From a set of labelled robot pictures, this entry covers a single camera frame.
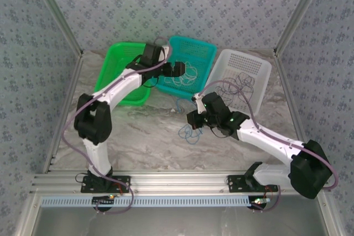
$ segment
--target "green basket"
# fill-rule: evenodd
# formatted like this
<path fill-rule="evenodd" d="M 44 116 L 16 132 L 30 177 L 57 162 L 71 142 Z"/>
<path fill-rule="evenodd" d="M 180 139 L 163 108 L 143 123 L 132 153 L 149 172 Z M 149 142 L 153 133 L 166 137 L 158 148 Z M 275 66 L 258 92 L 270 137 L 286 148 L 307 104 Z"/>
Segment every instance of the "green basket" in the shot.
<path fill-rule="evenodd" d="M 145 44 L 142 43 L 113 44 L 107 52 L 95 86 L 95 92 L 103 89 L 116 79 L 137 55 L 143 54 L 144 48 Z M 150 88 L 141 86 L 129 93 L 121 100 L 119 105 L 142 106 L 149 96 Z"/>

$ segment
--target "aluminum frame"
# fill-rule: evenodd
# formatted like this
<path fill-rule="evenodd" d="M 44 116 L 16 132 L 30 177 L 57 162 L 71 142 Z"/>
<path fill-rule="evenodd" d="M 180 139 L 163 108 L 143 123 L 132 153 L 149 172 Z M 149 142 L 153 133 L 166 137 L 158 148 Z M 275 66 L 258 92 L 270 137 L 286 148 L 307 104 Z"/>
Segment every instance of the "aluminum frame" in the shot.
<path fill-rule="evenodd" d="M 279 71 L 280 80 L 283 84 L 285 96 L 289 102 L 291 117 L 294 121 L 295 130 L 299 137 L 305 137 L 303 128 L 296 115 L 295 104 L 292 101 L 289 84 L 287 83 L 281 61 L 276 57 L 275 62 Z M 74 69 L 69 93 L 65 100 L 62 115 L 57 130 L 50 146 L 50 154 L 44 167 L 45 174 L 37 174 L 30 188 L 23 212 L 17 224 L 15 235 L 31 235 L 39 212 L 43 196 L 82 196 L 81 184 L 75 182 L 75 176 L 82 170 L 50 170 L 51 160 L 55 157 L 60 143 L 60 132 L 63 128 L 69 112 L 69 106 L 74 94 L 76 84 L 82 66 L 81 57 Z M 234 195 L 229 193 L 226 183 L 228 175 L 243 175 L 244 171 L 115 171 L 115 175 L 129 175 L 132 177 L 131 187 L 136 195 L 141 196 L 219 196 Z M 292 187 L 282 187 L 282 195 L 297 195 Z M 259 193 L 238 193 L 238 195 L 259 195 Z M 339 219 L 339 214 L 332 194 L 320 192 L 317 196 L 322 216 L 324 218 L 330 236 L 346 235 L 344 227 Z"/>
<path fill-rule="evenodd" d="M 71 49 L 73 50 L 73 52 L 77 56 L 79 56 L 81 54 L 81 48 L 80 48 L 78 42 L 76 41 L 76 38 L 75 38 L 72 30 L 70 29 L 70 26 L 66 22 L 64 15 L 61 12 L 58 4 L 56 3 L 55 0 L 43 0 L 43 1 L 45 2 L 46 6 L 48 7 L 51 15 L 55 19 L 59 29 L 63 33 L 63 36 L 67 40 Z"/>
<path fill-rule="evenodd" d="M 281 56 L 312 0 L 300 0 L 275 46 L 276 56 Z"/>

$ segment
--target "cable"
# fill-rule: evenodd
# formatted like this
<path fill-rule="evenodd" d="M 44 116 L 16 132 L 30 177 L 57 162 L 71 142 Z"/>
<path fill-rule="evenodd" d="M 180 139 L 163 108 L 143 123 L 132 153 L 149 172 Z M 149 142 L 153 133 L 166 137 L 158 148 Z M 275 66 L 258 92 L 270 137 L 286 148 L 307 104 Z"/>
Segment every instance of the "cable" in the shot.
<path fill-rule="evenodd" d="M 75 175 L 75 181 L 78 182 L 78 183 L 82 183 L 82 182 L 79 182 L 79 181 L 77 180 L 77 177 L 78 177 L 80 174 L 87 175 L 87 173 L 84 173 L 84 172 L 79 172 L 77 175 Z"/>
<path fill-rule="evenodd" d="M 255 79 L 249 74 L 241 72 L 235 78 L 227 77 L 223 80 L 236 84 L 243 93 L 247 93 L 247 99 L 251 100 L 254 92 L 253 85 L 255 83 Z M 240 101 L 245 102 L 238 90 L 233 90 L 232 86 L 226 86 L 226 84 L 227 83 L 223 83 L 222 85 L 216 86 L 215 88 L 216 93 L 223 99 L 226 106 L 235 104 L 235 96 L 237 96 Z"/>
<path fill-rule="evenodd" d="M 145 88 L 153 88 L 153 87 L 155 87 L 156 85 L 157 85 L 157 83 L 159 82 L 159 77 L 157 77 L 157 80 L 156 80 L 156 83 L 155 83 L 155 85 L 153 85 L 153 86 L 146 86 L 146 85 L 143 85 Z"/>
<path fill-rule="evenodd" d="M 270 187 L 267 186 L 267 185 L 266 185 L 264 188 L 265 188 L 266 190 L 269 190 L 269 191 L 272 193 L 272 195 L 270 196 L 270 200 L 272 200 L 272 199 L 273 199 L 273 191 L 272 191 L 272 189 L 270 189 Z M 267 196 L 267 192 L 264 193 L 263 198 L 266 198 L 266 196 Z"/>
<path fill-rule="evenodd" d="M 294 145 L 294 144 L 292 144 L 291 142 L 285 141 L 285 140 L 283 140 L 283 139 L 279 139 L 279 138 L 277 138 L 277 137 L 275 137 L 275 136 L 269 134 L 268 132 L 264 131 L 262 128 L 259 127 L 259 124 L 257 123 L 256 118 L 254 117 L 251 104 L 249 103 L 247 97 L 244 95 L 243 91 L 240 90 L 240 88 L 237 87 L 235 84 L 233 84 L 233 83 L 231 83 L 231 82 L 229 82 L 229 81 L 217 80 L 217 81 L 214 81 L 214 82 L 208 84 L 207 86 L 205 86 L 205 87 L 203 88 L 203 90 L 202 90 L 198 95 L 199 95 L 199 96 L 202 95 L 205 90 L 207 90 L 209 87 L 211 87 L 212 85 L 217 84 L 217 83 L 227 83 L 227 84 L 229 84 L 230 86 L 233 86 L 233 87 L 235 87 L 235 88 L 238 90 L 238 92 L 242 95 L 243 99 L 246 101 L 246 104 L 247 104 L 247 106 L 248 106 L 248 108 L 249 108 L 249 112 L 250 112 L 250 114 L 251 114 L 251 119 L 252 119 L 252 121 L 253 121 L 254 126 L 257 128 L 257 130 L 259 130 L 259 131 L 262 132 L 264 135 L 266 135 L 267 137 L 269 137 L 269 138 L 271 138 L 271 139 L 273 139 L 273 140 L 275 140 L 275 141 L 281 142 L 281 143 L 283 143 L 284 145 L 288 145 L 290 148 L 299 149 L 299 150 L 301 150 L 301 151 L 303 151 L 303 152 L 305 152 L 305 153 L 307 153 L 307 154 L 309 154 L 309 155 L 315 157 L 316 159 L 318 159 L 319 161 L 321 161 L 324 165 L 326 165 L 326 166 L 328 167 L 328 169 L 330 169 L 330 171 L 333 173 L 333 176 L 334 176 L 334 178 L 335 178 L 334 184 L 331 185 L 331 186 L 328 186 L 328 187 L 323 187 L 322 189 L 324 189 L 324 190 L 330 190 L 330 189 L 333 189 L 333 188 L 337 187 L 338 182 L 339 182 L 338 173 L 337 173 L 336 170 L 333 168 L 333 166 L 332 166 L 331 164 L 329 164 L 328 161 L 326 161 L 326 160 L 323 159 L 322 157 L 318 156 L 316 153 L 312 152 L 311 150 L 308 150 L 308 149 L 306 149 L 306 148 L 304 148 L 304 147 L 301 147 L 301 146 L 298 146 L 298 145 Z"/>
<path fill-rule="evenodd" d="M 138 59 L 139 59 L 140 57 L 142 57 L 142 55 L 137 55 L 137 56 L 133 59 L 133 62 L 138 61 Z"/>
<path fill-rule="evenodd" d="M 121 213 L 124 213 L 124 212 L 127 212 L 131 207 L 132 207 L 132 204 L 134 202 L 134 192 L 133 190 L 130 188 L 130 186 L 126 185 L 124 182 L 121 182 L 121 181 L 118 181 L 116 179 L 113 179 L 113 178 L 110 178 L 110 177 L 107 177 L 105 175 L 103 175 L 102 173 L 100 173 L 97 168 L 93 165 L 90 157 L 84 153 L 83 151 L 81 151 L 80 149 L 74 147 L 72 144 L 70 144 L 66 138 L 65 138 L 65 131 L 68 129 L 69 125 L 72 123 L 72 121 L 75 119 L 75 117 L 81 113 L 87 106 L 90 106 L 91 104 L 93 104 L 93 102 L 97 99 L 99 99 L 104 93 L 108 93 L 111 89 L 114 88 L 114 86 L 116 86 L 117 84 L 119 84 L 122 80 L 124 80 L 126 77 L 129 77 L 131 75 L 134 75 L 134 74 L 138 74 L 138 73 L 144 73 L 144 72 L 147 72 L 147 71 L 150 71 L 150 70 L 154 70 L 154 69 L 157 69 L 159 67 L 161 67 L 164 63 L 166 63 L 167 59 L 170 58 L 171 54 L 172 54 L 172 46 L 170 45 L 170 42 L 166 39 L 166 38 L 162 38 L 162 37 L 157 37 L 154 41 L 154 43 L 158 40 L 158 39 L 164 39 L 167 41 L 168 43 L 168 47 L 169 47 L 169 52 L 167 54 L 167 56 L 164 56 L 164 60 L 157 64 L 156 66 L 153 66 L 153 67 L 150 67 L 148 69 L 142 69 L 142 70 L 138 70 L 138 71 L 133 71 L 133 72 L 130 72 L 128 74 L 126 74 L 125 76 L 119 78 L 118 80 L 116 80 L 113 84 L 111 84 L 106 90 L 104 90 L 103 92 L 101 92 L 99 95 L 96 95 L 95 97 L 93 97 L 91 100 L 89 100 L 88 102 L 86 102 L 82 107 L 80 107 L 73 116 L 71 116 L 68 121 L 66 122 L 66 124 L 64 125 L 64 128 L 63 128 L 63 132 L 61 134 L 61 138 L 63 140 L 63 142 L 70 148 L 72 148 L 74 151 L 76 151 L 77 153 L 81 154 L 86 160 L 87 162 L 92 166 L 92 168 L 96 171 L 96 173 L 101 176 L 102 178 L 108 180 L 108 181 L 111 181 L 111 182 L 114 182 L 114 183 L 120 183 L 121 185 L 123 185 L 124 187 L 126 187 L 128 189 L 128 191 L 130 192 L 130 194 L 132 195 L 132 199 L 129 203 L 129 205 L 123 209 L 123 210 L 120 210 L 120 211 L 109 211 L 109 212 L 103 212 L 105 214 L 121 214 Z"/>
<path fill-rule="evenodd" d="M 230 136 L 230 135 L 224 135 L 223 137 L 220 137 L 217 134 L 215 134 L 215 132 L 212 130 L 212 127 L 209 127 L 209 128 L 212 131 L 212 133 L 214 134 L 214 136 L 216 136 L 217 138 L 228 138 Z"/>
<path fill-rule="evenodd" d="M 122 195 L 123 191 L 122 191 L 122 186 L 120 183 L 114 183 L 113 185 L 117 185 L 119 187 L 119 193 Z"/>
<path fill-rule="evenodd" d="M 254 209 L 254 211 L 256 211 L 256 212 L 261 212 L 261 213 L 262 212 L 269 212 L 269 211 L 271 211 L 271 210 L 273 210 L 273 209 L 275 209 L 277 207 L 277 205 L 280 202 L 280 196 L 281 195 L 282 195 L 282 191 L 280 189 L 280 186 L 278 185 L 278 196 L 277 196 L 277 200 L 274 203 L 274 205 L 272 205 L 270 208 L 267 208 L 267 209 L 263 209 L 262 207 L 260 207 L 260 206 L 258 206 L 256 204 L 253 204 L 253 203 L 251 203 L 251 206 L 259 209 L 259 210 Z"/>

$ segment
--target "plastic basket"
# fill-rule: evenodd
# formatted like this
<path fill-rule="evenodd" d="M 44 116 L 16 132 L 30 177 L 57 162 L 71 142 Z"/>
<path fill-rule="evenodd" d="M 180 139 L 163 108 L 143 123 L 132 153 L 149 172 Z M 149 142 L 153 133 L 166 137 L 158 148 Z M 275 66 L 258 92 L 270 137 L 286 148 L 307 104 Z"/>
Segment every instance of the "plastic basket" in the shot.
<path fill-rule="evenodd" d="M 204 88 L 216 54 L 216 46 L 181 36 L 171 37 L 170 44 L 173 51 L 168 61 L 172 63 L 176 61 L 189 62 L 190 66 L 197 69 L 197 77 L 188 85 L 176 85 L 172 81 L 172 78 L 162 77 L 159 79 L 156 87 L 165 93 L 190 99 Z"/>
<path fill-rule="evenodd" d="M 142 43 L 117 43 L 113 44 L 106 55 L 101 73 L 98 77 L 95 92 L 106 87 L 117 78 L 126 65 L 143 53 L 145 44 Z M 141 106 L 150 95 L 150 88 L 141 86 L 128 94 L 119 105 Z"/>
<path fill-rule="evenodd" d="M 224 79 L 231 81 L 243 89 L 256 115 L 261 107 L 271 70 L 272 65 L 263 59 L 225 49 L 220 53 L 206 84 Z M 223 98 L 230 110 L 249 114 L 248 106 L 242 96 L 236 94 L 236 89 L 230 88 L 226 83 L 220 83 L 211 86 L 205 93 L 215 91 Z"/>

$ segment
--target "metal profile bar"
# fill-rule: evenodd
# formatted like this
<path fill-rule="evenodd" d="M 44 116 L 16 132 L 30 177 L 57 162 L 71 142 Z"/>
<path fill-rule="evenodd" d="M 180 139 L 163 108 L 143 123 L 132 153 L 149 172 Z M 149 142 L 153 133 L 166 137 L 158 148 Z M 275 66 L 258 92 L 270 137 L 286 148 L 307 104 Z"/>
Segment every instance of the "metal profile bar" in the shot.
<path fill-rule="evenodd" d="M 329 235 L 346 236 L 346 232 L 333 195 L 329 192 L 320 192 L 318 195 L 320 208 L 325 220 Z"/>
<path fill-rule="evenodd" d="M 60 30 L 62 31 L 64 37 L 66 38 L 67 42 L 69 43 L 70 47 L 74 51 L 74 53 L 78 56 L 81 54 L 81 49 L 78 42 L 75 39 L 74 34 L 72 33 L 68 23 L 66 22 L 60 8 L 56 4 L 55 0 L 44 0 L 45 4 L 50 10 L 51 15 L 55 19 L 56 23 L 58 24 Z"/>
<path fill-rule="evenodd" d="M 69 113 L 70 103 L 71 103 L 72 97 L 75 92 L 77 81 L 79 79 L 81 66 L 82 66 L 82 58 L 81 58 L 81 54 L 80 54 L 79 58 L 76 62 L 74 71 L 72 73 L 72 77 L 71 77 L 70 84 L 69 84 L 69 89 L 68 89 L 67 95 L 64 100 L 64 105 L 63 105 L 63 108 L 60 113 L 59 121 L 58 121 L 58 124 L 56 125 L 54 135 L 53 135 L 53 138 L 52 138 L 50 146 L 49 146 L 48 155 L 46 157 L 46 161 L 45 161 L 45 164 L 43 167 L 44 173 L 48 172 L 51 160 L 53 159 L 53 154 L 56 154 L 56 151 L 58 149 L 60 139 L 61 139 L 61 131 L 65 125 L 67 114 Z"/>
<path fill-rule="evenodd" d="M 278 56 L 281 55 L 284 51 L 286 45 L 293 36 L 296 28 L 298 27 L 311 2 L 312 0 L 299 0 L 298 5 L 296 6 L 293 14 L 291 15 L 287 23 L 287 26 L 285 26 L 285 29 L 283 30 L 278 40 L 278 43 L 275 46 L 275 50 Z"/>
<path fill-rule="evenodd" d="M 78 173 L 50 172 L 38 174 L 30 193 L 38 195 L 80 195 L 81 184 L 75 181 Z M 242 175 L 243 171 L 176 171 L 141 172 L 115 171 L 114 175 L 129 175 L 131 188 L 137 196 L 215 196 L 229 193 L 227 176 Z M 292 187 L 282 187 L 285 195 L 297 195 Z M 237 193 L 237 195 L 262 195 L 263 193 Z"/>
<path fill-rule="evenodd" d="M 35 221 L 39 212 L 41 196 L 29 195 L 26 199 L 21 215 L 17 221 L 14 235 L 27 236 L 32 235 Z"/>

